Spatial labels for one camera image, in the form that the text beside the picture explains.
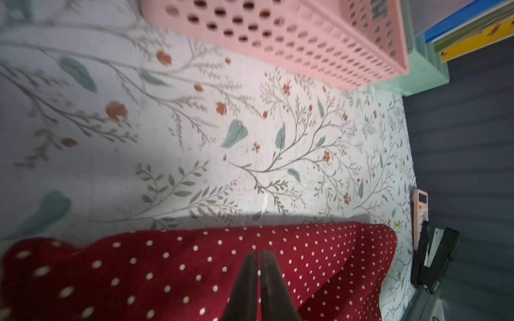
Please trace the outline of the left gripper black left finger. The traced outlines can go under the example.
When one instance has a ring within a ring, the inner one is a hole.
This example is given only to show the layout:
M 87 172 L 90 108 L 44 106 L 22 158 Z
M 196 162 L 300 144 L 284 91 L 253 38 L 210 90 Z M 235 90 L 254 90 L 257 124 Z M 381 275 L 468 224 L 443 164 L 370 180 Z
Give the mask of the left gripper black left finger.
M 244 258 L 221 321 L 255 321 L 258 303 L 258 253 Z

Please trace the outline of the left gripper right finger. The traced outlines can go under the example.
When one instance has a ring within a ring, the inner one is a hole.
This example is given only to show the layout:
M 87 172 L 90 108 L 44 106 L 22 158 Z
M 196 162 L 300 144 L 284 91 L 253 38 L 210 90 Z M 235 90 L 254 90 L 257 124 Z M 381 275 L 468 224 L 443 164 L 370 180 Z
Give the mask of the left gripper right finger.
M 261 316 L 264 321 L 301 321 L 288 293 L 282 273 L 273 253 L 262 251 Z

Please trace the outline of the dark red polka-dot skirt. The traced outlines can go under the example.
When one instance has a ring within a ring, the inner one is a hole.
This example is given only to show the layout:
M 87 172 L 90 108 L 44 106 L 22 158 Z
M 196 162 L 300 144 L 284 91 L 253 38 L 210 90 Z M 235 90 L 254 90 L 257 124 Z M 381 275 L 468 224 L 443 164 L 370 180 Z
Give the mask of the dark red polka-dot skirt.
M 220 320 L 245 256 L 269 251 L 302 319 L 380 320 L 396 245 L 392 228 L 353 222 L 25 239 L 2 260 L 1 317 Z

